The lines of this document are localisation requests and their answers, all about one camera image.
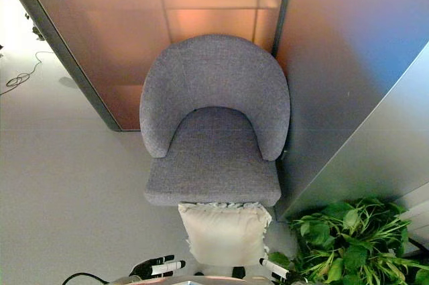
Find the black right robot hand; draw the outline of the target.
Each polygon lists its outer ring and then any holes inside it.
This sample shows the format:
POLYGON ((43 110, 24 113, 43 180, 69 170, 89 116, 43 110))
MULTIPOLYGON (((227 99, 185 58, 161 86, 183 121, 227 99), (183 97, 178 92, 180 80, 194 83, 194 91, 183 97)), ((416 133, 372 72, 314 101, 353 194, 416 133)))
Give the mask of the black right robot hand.
POLYGON ((259 263, 271 272, 271 276, 279 281, 286 281, 289 270, 281 267, 265 258, 260 258, 259 263))

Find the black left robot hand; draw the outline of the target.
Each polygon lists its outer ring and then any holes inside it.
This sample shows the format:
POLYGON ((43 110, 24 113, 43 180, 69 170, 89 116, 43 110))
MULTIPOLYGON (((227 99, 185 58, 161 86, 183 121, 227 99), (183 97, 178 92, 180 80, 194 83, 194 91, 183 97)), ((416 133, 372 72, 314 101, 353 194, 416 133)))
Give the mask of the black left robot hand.
POLYGON ((179 270, 185 265, 184 260, 174 261, 174 255, 166 255, 137 264, 133 267, 129 276, 138 276, 142 280, 167 277, 172 276, 174 270, 179 270))

